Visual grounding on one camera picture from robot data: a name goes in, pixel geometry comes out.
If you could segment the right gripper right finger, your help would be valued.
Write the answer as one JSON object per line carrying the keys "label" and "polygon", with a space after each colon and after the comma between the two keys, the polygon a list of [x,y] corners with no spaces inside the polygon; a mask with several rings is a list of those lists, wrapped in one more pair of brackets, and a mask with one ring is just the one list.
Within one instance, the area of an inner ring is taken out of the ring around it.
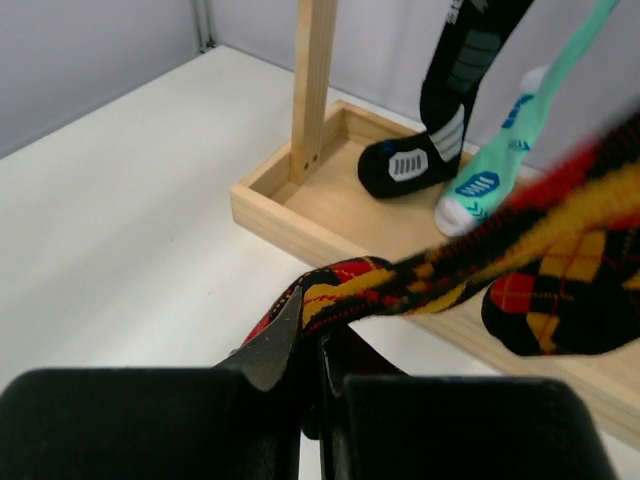
{"label": "right gripper right finger", "polygon": [[411,376],[341,329],[317,350],[326,479],[612,479],[582,400],[545,377]]}

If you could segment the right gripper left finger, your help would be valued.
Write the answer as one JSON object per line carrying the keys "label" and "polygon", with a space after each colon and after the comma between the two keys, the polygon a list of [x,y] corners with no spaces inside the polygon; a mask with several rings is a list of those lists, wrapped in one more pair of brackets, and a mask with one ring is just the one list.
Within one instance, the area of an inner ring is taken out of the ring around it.
{"label": "right gripper left finger", "polygon": [[301,296],[208,368],[39,369],[1,395],[5,479],[294,479]]}

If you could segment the mint green white sock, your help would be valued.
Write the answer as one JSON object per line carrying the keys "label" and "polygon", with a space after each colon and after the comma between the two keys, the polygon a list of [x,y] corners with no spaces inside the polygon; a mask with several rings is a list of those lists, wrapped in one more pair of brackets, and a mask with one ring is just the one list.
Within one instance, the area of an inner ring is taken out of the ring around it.
{"label": "mint green white sock", "polygon": [[468,232],[511,193],[523,160],[545,126],[557,90],[616,6],[615,1],[595,2],[555,60],[522,77],[520,97],[499,132],[476,152],[438,200],[434,219],[443,235],[456,237]]}

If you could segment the red yellow argyle sock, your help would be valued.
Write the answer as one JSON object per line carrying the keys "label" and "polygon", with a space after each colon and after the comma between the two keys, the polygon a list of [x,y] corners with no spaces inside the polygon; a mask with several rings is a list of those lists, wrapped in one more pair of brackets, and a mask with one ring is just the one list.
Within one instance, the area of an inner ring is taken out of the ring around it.
{"label": "red yellow argyle sock", "polygon": [[398,262],[356,257],[309,271],[255,327],[261,333],[291,293],[302,296],[300,334],[311,339],[368,316],[449,310],[555,244],[594,230],[639,231],[639,117],[628,116],[518,189],[468,233]]}

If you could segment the black sock blue accents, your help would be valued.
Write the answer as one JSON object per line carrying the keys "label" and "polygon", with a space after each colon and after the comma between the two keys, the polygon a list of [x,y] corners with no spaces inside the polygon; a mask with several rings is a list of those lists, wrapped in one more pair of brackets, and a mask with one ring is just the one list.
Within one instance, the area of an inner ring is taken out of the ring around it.
{"label": "black sock blue accents", "polygon": [[361,153],[358,179],[375,199],[391,199],[452,180],[478,90],[530,9],[524,0],[453,1],[421,87],[425,130]]}

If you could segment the wooden hanger rack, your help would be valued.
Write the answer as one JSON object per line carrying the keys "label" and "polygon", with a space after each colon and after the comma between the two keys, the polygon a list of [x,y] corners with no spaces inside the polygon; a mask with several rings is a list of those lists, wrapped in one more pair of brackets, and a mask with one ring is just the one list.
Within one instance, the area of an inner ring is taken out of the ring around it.
{"label": "wooden hanger rack", "polygon": [[[438,188],[382,203],[357,180],[363,148],[408,129],[344,101],[327,103],[336,13],[333,1],[299,3],[292,137],[231,191],[236,223],[314,267],[363,255],[398,260],[442,241],[432,214]],[[637,346],[600,360],[519,359],[482,327],[480,305],[473,298],[416,322],[499,371],[568,382],[602,428],[638,444]]]}

